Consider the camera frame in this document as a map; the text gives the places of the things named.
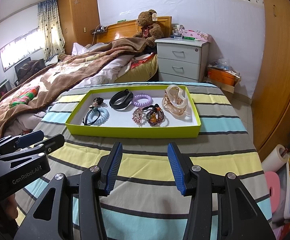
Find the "person's left hand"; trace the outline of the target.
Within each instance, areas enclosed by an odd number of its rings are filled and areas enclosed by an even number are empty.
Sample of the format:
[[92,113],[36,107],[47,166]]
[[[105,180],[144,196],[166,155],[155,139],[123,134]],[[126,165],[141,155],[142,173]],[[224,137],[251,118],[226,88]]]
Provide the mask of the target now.
[[1,202],[1,207],[3,208],[9,220],[17,219],[18,210],[17,210],[17,202],[15,200],[15,194],[3,200]]

